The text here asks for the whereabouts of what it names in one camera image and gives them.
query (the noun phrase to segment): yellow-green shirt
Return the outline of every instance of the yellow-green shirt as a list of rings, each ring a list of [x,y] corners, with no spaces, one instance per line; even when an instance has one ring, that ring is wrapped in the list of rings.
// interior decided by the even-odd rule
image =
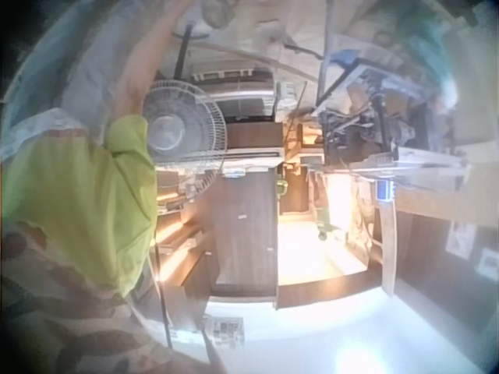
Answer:
[[[147,121],[129,115],[106,144],[86,136],[41,136],[2,170],[2,219],[38,227],[81,273],[127,295],[157,220]]]

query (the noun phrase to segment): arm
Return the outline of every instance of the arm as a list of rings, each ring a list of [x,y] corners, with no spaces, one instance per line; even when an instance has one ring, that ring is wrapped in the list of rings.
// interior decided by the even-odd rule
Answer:
[[[161,61],[165,57],[172,31],[192,0],[171,0],[165,12],[145,37],[133,48],[119,78],[113,119],[142,112],[143,99]]]

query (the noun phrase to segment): fan grille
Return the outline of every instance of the fan grille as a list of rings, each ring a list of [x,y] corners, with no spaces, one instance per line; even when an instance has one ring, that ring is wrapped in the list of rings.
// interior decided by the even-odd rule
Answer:
[[[150,126],[148,149],[156,168],[178,173],[178,185],[187,196],[204,191],[220,171],[227,150],[227,129],[218,106],[190,83],[161,80],[147,94],[143,115]],[[162,118],[175,124],[171,127],[176,133],[170,137],[160,137],[163,128],[155,128],[158,123],[168,123]]]

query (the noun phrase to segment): electric fan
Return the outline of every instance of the electric fan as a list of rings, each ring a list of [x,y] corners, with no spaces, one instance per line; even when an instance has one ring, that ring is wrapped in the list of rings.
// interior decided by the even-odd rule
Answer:
[[[158,171],[175,175],[159,182],[175,188],[182,204],[207,189],[221,170],[227,129],[218,106],[200,88],[179,80],[156,81],[143,104],[147,145]]]

